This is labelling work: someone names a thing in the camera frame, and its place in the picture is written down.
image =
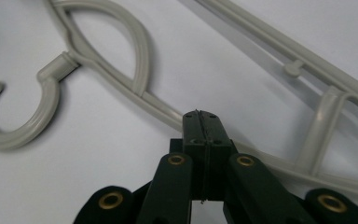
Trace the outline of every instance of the gray plastic hanger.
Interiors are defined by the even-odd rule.
[[[59,99],[59,82],[80,64],[97,70],[106,81],[131,98],[142,97],[150,71],[149,41],[145,29],[125,8],[107,1],[46,1],[50,14],[61,26],[63,37],[68,47],[51,63],[39,71],[37,78],[42,86],[42,97],[34,115],[19,129],[12,132],[0,131],[0,149],[21,147],[37,137],[53,117]],[[99,10],[121,21],[129,30],[136,51],[136,70],[134,80],[129,79],[110,65],[90,43],[83,37],[74,23],[68,18],[66,11],[73,8]],[[0,83],[0,92],[4,85]]]

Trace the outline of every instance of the white surface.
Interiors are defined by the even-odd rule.
[[[156,96],[183,113],[213,112],[230,137],[296,158],[317,102],[314,87],[301,90],[304,79],[283,78],[275,59],[193,1],[116,2],[153,40],[149,87]],[[358,2],[234,2],[358,79]],[[74,18],[96,49],[132,77],[134,53],[123,27],[99,13]],[[40,98],[36,72],[64,50],[42,3],[0,1],[0,80],[7,84],[1,129],[14,130],[32,116]],[[348,109],[324,170],[358,180],[358,111]],[[180,136],[81,67],[62,81],[51,125],[27,146],[0,152],[0,223],[71,223],[96,190],[135,190],[149,181],[170,138]],[[285,184],[303,196],[306,187]],[[225,222],[220,204],[194,205],[192,223]]]

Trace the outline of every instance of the curved hook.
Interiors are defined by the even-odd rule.
[[[37,78],[42,86],[42,98],[34,115],[19,129],[0,131],[0,149],[21,147],[40,134],[50,122],[60,99],[59,81],[69,75],[78,64],[64,52],[39,71]],[[0,83],[0,92],[4,85]]]

